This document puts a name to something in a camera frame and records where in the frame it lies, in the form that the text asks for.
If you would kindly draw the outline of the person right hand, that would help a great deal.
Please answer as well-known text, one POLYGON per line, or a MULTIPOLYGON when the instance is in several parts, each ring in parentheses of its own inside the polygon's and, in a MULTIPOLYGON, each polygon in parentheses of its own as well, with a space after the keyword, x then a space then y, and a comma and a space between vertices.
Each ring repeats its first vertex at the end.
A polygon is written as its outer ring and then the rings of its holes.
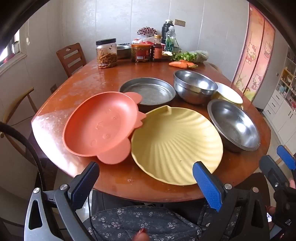
MULTIPOLYGON (((295 189, 295 181, 293 180, 293 178, 290 178, 290 179, 289 179, 289 183, 290 183, 290 187, 293 188, 293 189, 295 189)), ((271 216, 274 215, 275 210, 276 210, 276 208, 275 208, 274 206, 269 206, 269 207, 267 208, 267 212, 268 212, 271 216)))

